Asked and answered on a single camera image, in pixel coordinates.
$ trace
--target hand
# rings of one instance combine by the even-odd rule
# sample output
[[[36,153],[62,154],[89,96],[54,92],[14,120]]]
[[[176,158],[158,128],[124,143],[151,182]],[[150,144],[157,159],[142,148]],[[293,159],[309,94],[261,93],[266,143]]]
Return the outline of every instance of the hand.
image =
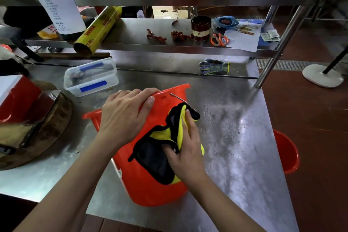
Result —
[[[120,90],[110,95],[102,107],[102,121],[97,135],[99,141],[106,143],[114,154],[131,142],[144,126],[154,105],[152,94],[158,91],[156,88]]]
[[[185,118],[189,128],[187,129],[182,121],[183,136],[180,152],[176,154],[169,145],[163,145],[163,150],[176,176],[190,189],[205,179],[207,174],[198,129],[188,110],[185,112]]]

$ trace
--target fingernail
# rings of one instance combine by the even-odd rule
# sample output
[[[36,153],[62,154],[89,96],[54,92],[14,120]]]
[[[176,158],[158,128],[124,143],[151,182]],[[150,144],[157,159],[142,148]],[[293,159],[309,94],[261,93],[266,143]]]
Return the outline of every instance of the fingernail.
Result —
[[[150,96],[148,98],[148,103],[149,103],[150,106],[153,106],[153,104],[154,104],[154,96]]]

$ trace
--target forearm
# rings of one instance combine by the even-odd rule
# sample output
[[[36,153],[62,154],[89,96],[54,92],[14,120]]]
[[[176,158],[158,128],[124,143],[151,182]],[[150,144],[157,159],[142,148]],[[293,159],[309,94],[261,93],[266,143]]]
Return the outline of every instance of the forearm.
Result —
[[[262,227],[229,199],[208,176],[199,183],[188,184],[188,188],[220,232],[265,232]]]
[[[95,186],[115,154],[98,142],[102,140],[97,137],[15,232],[61,232],[74,226],[74,219],[81,218],[81,209],[87,208]]]

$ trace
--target red bucket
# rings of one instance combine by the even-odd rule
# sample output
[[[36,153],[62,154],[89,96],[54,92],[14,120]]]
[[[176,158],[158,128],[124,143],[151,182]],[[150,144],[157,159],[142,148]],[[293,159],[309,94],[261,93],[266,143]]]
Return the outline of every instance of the red bucket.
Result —
[[[180,99],[171,96],[170,93],[186,101],[185,89],[189,87],[189,84],[183,84],[155,93],[153,95],[155,98],[154,106],[146,119],[144,127],[132,142],[120,148],[113,157],[117,169],[122,171],[121,181],[130,198],[136,204],[141,206],[167,204],[177,200],[187,191],[182,181],[170,185],[160,184],[135,159],[128,162],[128,158],[132,154],[136,142],[154,126],[165,125],[169,111],[181,103]],[[102,110],[99,109],[83,115],[82,118],[91,119],[96,130],[99,131],[101,114]]]
[[[285,174],[294,173],[300,166],[299,151],[295,144],[283,133],[273,129],[281,165]]]

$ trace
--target black pole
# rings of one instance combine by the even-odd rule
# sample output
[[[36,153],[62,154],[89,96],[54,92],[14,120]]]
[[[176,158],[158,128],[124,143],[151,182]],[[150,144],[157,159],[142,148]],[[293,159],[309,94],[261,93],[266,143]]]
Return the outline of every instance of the black pole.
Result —
[[[323,71],[323,74],[327,74],[335,65],[342,60],[342,58],[348,53],[348,46],[334,59],[329,66]]]

